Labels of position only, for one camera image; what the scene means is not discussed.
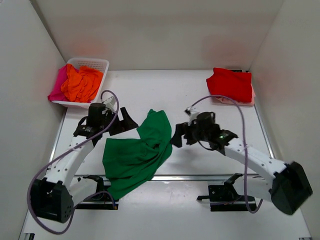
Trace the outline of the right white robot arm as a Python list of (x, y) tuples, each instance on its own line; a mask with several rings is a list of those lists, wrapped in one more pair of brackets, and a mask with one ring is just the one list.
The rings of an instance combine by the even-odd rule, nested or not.
[(213, 212), (236, 211), (236, 206), (227, 204), (245, 200), (254, 211), (257, 208), (254, 199), (258, 198), (273, 203), (286, 215), (293, 215), (313, 194), (299, 163), (271, 158), (245, 144), (235, 133), (221, 129), (215, 123), (214, 112), (191, 113), (188, 122), (177, 124), (171, 143), (181, 148), (183, 139), (189, 146), (206, 142), (208, 151), (217, 151), (257, 174), (245, 176), (235, 173), (223, 183), (209, 185), (208, 195), (199, 195), (197, 200), (209, 200)]

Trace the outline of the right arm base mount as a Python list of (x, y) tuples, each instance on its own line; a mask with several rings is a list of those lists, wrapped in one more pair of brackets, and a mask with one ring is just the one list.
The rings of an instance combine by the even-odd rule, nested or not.
[(209, 203), (211, 212), (247, 212), (244, 194), (238, 194), (234, 188), (234, 183), (242, 176), (235, 173), (222, 183), (210, 183), (208, 195), (199, 195), (196, 200)]

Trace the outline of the red folded t shirt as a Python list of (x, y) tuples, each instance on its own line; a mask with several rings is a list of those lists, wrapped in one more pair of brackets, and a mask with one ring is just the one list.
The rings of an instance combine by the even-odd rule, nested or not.
[(213, 75), (206, 79), (211, 95), (235, 98), (239, 102), (250, 102), (252, 97), (252, 74), (232, 71), (225, 68), (213, 68)]

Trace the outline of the white plastic basket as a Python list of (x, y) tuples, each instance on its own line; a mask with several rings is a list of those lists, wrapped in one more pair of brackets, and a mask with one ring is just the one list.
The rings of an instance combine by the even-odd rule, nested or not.
[(98, 70), (103, 73), (102, 81), (100, 87), (98, 89), (96, 97), (89, 103), (82, 103), (82, 102), (71, 102), (71, 101), (51, 101), (55, 104), (63, 105), (67, 108), (88, 108), (91, 103), (95, 103), (99, 100), (99, 94), (102, 91), (102, 86), (104, 84), (107, 71), (109, 68), (109, 62), (105, 59), (98, 59), (98, 58), (86, 58), (86, 57), (74, 57), (67, 61), (67, 64), (73, 65), (77, 70), (80, 69), (81, 66), (86, 66), (95, 70)]

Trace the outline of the green t shirt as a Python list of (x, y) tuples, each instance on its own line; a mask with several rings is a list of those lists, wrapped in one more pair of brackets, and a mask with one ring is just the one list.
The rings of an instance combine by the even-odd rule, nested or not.
[(172, 128), (164, 110), (150, 109), (136, 129), (137, 138), (108, 138), (102, 164), (110, 181), (108, 192), (116, 200), (151, 180), (171, 156)]

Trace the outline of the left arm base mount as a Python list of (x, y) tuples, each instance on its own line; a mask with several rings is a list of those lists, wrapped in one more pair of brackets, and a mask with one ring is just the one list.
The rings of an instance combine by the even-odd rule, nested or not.
[(78, 203), (75, 208), (79, 210), (118, 210), (119, 199), (115, 199), (110, 193), (109, 188), (111, 183), (102, 175), (84, 175), (78, 178), (82, 180), (90, 180), (96, 183), (95, 192), (101, 192), (95, 196), (91, 196), (92, 193), (88, 194), (86, 198)]

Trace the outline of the pink folded t shirt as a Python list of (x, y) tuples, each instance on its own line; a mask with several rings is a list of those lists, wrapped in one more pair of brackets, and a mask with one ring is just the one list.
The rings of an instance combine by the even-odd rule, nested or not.
[(239, 106), (247, 106), (247, 107), (252, 107), (255, 104), (255, 91), (253, 87), (251, 88), (251, 100), (250, 102), (242, 102), (242, 101), (237, 101), (235, 98), (225, 98), (225, 97), (217, 97), (216, 99), (226, 105), (233, 105), (234, 102), (239, 105)]

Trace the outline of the orange t shirt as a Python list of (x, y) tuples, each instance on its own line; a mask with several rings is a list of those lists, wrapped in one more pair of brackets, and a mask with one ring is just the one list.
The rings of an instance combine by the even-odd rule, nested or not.
[(97, 95), (103, 79), (99, 70), (81, 66), (77, 70), (72, 64), (66, 65), (66, 81), (60, 90), (69, 102), (89, 103)]

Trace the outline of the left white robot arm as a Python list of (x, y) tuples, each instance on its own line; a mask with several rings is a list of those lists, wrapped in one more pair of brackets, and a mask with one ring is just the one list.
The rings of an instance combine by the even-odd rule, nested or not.
[(103, 179), (97, 175), (85, 175), (74, 180), (79, 167), (103, 133), (113, 136), (137, 127), (125, 107), (92, 103), (88, 115), (78, 122), (67, 153), (52, 163), (42, 179), (32, 183), (29, 205), (35, 216), (65, 223), (77, 204), (87, 198), (101, 198), (105, 194)]

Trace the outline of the magenta t shirt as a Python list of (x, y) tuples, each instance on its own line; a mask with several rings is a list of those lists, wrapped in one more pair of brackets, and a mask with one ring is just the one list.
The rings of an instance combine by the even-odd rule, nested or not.
[(68, 79), (67, 69), (68, 69), (67, 65), (65, 65), (58, 70), (58, 74), (57, 74), (53, 89), (52, 89), (51, 93), (47, 96), (47, 98), (50, 102), (52, 102), (52, 101), (67, 101), (68, 100), (66, 98), (66, 96), (64, 95), (64, 93), (61, 91), (61, 86)]

